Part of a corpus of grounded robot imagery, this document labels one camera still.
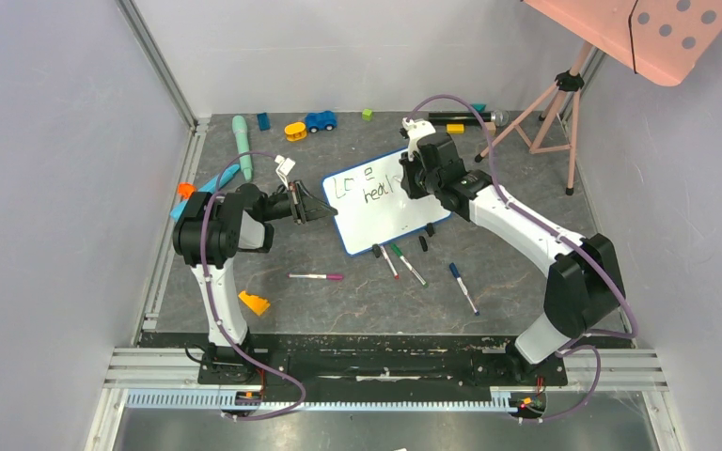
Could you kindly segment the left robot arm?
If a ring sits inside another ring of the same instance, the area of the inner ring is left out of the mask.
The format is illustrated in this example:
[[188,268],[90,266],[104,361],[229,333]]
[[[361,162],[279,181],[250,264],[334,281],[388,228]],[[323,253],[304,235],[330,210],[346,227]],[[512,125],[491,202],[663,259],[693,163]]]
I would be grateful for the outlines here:
[[235,257],[268,253],[275,239],[273,221],[291,218],[302,225],[337,214],[300,180],[282,184],[272,194],[254,183],[226,194],[191,194],[175,217],[172,244],[196,277],[207,314],[208,345],[197,361],[200,382],[242,383],[264,370],[241,309]]

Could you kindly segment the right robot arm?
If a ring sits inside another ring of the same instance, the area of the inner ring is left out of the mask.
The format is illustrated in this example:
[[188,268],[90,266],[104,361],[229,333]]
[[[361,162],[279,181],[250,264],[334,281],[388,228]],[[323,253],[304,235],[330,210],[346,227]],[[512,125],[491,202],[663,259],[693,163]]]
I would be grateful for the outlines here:
[[625,300],[615,247],[602,234],[586,238],[546,221],[493,181],[469,170],[446,132],[403,131],[401,187],[412,199],[431,196],[465,221],[494,233],[546,278],[542,312],[505,359],[508,376],[529,383],[551,354],[586,333]]

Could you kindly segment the blue framed whiteboard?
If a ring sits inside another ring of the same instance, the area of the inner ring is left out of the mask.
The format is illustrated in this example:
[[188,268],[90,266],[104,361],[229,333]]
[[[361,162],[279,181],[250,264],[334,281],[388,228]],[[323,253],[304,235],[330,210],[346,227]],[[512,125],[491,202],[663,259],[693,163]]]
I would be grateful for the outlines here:
[[365,253],[375,244],[387,244],[450,216],[434,197],[411,199],[401,188],[399,159],[404,152],[380,155],[322,180],[326,201],[337,210],[334,221],[348,255]]

